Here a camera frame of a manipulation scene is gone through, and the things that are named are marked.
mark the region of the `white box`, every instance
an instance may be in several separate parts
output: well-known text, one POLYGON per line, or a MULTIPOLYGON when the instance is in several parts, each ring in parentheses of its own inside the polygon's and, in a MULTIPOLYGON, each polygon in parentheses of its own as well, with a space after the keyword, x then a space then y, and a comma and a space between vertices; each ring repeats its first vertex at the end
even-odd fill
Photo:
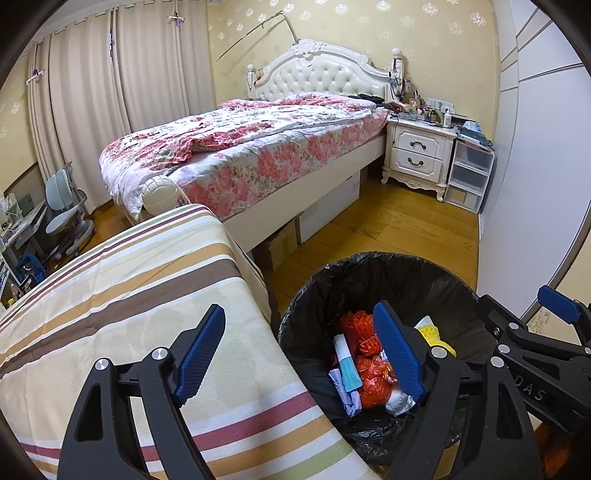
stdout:
POLYGON ((359 172, 308 207, 299 218, 299 241, 308 240, 349 205, 359 199, 359 172))

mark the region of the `fishing rod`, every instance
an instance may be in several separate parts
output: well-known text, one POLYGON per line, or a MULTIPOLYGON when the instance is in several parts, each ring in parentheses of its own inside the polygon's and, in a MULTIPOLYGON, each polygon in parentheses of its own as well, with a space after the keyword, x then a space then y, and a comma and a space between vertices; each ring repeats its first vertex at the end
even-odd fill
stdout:
POLYGON ((228 53, 228 52, 229 52, 231 49, 233 49, 233 48, 234 48, 236 45, 238 45, 238 44, 239 44, 239 43, 240 43, 242 40, 244 40, 245 38, 247 38, 247 36, 248 36, 248 35, 250 35, 252 32, 254 32, 254 31, 257 29, 257 28, 259 28, 259 27, 263 27, 263 25, 264 25, 264 24, 266 24, 267 22, 269 22, 269 21, 273 20, 275 17, 279 17, 280 15, 282 15, 282 16, 283 16, 283 18, 285 18, 285 21, 287 22, 287 26, 290 28, 291 35, 294 37, 294 42, 293 42, 293 44, 295 45, 296 43, 298 43, 298 42, 300 41, 300 39, 299 39, 299 38, 296 36, 296 32, 294 31, 294 27, 293 27, 293 25, 291 24, 291 22, 290 22, 290 19, 289 19, 289 18, 287 18, 287 15, 285 15, 285 13, 283 13, 283 10, 279 10, 279 11, 278 11, 278 12, 277 12, 275 15, 272 15, 272 16, 270 16, 270 17, 269 17, 269 18, 267 18, 266 20, 264 20, 264 21, 262 21, 261 23, 259 23, 259 24, 258 24, 256 27, 254 27, 253 29, 249 30, 249 31, 246 33, 246 35, 244 35, 244 36, 243 36, 243 37, 242 37, 240 40, 238 40, 238 41, 234 42, 234 43, 232 44, 232 46, 231 46, 229 49, 227 49, 227 50, 226 50, 224 53, 222 53, 222 54, 220 55, 220 57, 219 57, 219 58, 218 58, 216 61, 219 61, 219 60, 221 60, 221 59, 222 59, 222 57, 223 57, 223 56, 224 56, 226 53, 228 53))

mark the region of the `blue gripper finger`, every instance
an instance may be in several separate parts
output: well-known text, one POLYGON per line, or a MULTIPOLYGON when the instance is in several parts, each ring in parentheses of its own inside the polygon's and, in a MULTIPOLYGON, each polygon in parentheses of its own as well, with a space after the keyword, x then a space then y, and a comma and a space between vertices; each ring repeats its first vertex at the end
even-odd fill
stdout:
POLYGON ((415 402, 425 396, 421 363, 407 342, 400 325, 380 302, 374 307, 374 328, 394 369, 402 391, 415 402))
POLYGON ((581 318, 575 302, 546 285, 538 290, 538 302, 570 325, 577 323, 581 318))
POLYGON ((197 394, 226 329, 223 308, 212 307, 199 322, 199 333, 178 366, 178 383, 173 395, 181 405, 197 394))

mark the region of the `striped blanket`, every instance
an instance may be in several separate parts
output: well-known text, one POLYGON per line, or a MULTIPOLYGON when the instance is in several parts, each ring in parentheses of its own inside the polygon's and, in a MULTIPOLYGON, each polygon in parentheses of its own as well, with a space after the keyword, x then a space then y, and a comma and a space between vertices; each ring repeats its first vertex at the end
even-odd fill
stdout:
MULTIPOLYGON (((0 408, 47 478, 96 359, 135 362, 171 345, 212 303, 226 332, 182 408, 223 479, 375 479, 306 391, 273 338, 260 271, 205 207, 182 207, 82 255, 0 318, 0 408)), ((139 399, 142 451, 165 479, 139 399)))

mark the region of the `ornate white headboard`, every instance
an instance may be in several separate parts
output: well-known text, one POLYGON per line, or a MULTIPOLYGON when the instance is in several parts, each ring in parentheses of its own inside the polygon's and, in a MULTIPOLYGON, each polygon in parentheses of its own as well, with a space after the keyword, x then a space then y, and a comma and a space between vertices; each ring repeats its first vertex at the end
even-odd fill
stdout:
POLYGON ((366 55, 304 38, 263 69, 251 95, 271 101, 301 92, 365 93, 390 100, 388 79, 388 72, 372 67, 366 55))

